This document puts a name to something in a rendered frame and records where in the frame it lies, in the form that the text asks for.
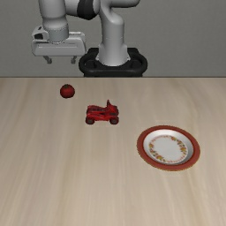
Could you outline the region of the red tomato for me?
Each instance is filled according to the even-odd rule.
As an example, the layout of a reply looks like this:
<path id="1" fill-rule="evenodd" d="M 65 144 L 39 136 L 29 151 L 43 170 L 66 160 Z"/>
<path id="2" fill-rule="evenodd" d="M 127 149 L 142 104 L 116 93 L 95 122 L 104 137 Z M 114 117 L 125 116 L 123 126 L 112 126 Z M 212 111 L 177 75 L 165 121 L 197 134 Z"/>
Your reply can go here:
<path id="1" fill-rule="evenodd" d="M 60 94 L 63 98 L 72 98 L 75 95 L 75 89 L 69 84 L 65 84 L 60 88 Z"/>

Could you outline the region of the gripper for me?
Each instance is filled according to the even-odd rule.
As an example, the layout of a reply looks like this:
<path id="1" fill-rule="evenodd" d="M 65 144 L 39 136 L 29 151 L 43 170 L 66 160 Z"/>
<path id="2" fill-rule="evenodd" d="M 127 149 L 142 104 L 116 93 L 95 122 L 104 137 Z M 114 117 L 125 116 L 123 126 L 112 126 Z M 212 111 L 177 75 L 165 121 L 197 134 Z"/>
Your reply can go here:
<path id="1" fill-rule="evenodd" d="M 77 57 L 86 53 L 86 38 L 81 32 L 69 32 L 69 37 L 61 42 L 51 42 L 43 26 L 37 26 L 32 33 L 32 52 L 37 57 L 44 57 L 47 64 L 52 64 L 50 57 L 72 57 L 71 64 Z"/>

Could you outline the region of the red toy car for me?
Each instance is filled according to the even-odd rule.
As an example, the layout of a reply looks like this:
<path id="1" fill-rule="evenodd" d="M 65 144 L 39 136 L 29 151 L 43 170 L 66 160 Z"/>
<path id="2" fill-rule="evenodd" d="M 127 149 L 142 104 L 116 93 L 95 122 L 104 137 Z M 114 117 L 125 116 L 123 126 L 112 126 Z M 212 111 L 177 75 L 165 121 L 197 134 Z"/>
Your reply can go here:
<path id="1" fill-rule="evenodd" d="M 94 124 L 96 121 L 108 121 L 111 124 L 118 124 L 119 110 L 116 105 L 107 101 L 105 107 L 89 105 L 87 107 L 86 123 Z"/>

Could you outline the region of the red-rimmed white plate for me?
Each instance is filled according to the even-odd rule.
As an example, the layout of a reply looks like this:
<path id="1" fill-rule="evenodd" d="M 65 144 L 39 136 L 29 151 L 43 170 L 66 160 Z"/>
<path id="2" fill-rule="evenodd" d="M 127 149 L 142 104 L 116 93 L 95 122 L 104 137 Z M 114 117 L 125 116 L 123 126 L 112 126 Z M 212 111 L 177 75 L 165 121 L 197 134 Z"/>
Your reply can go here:
<path id="1" fill-rule="evenodd" d="M 187 131 L 170 125 L 157 125 L 137 139 L 140 157 L 151 166 L 167 171 L 191 168 L 200 158 L 200 145 Z"/>

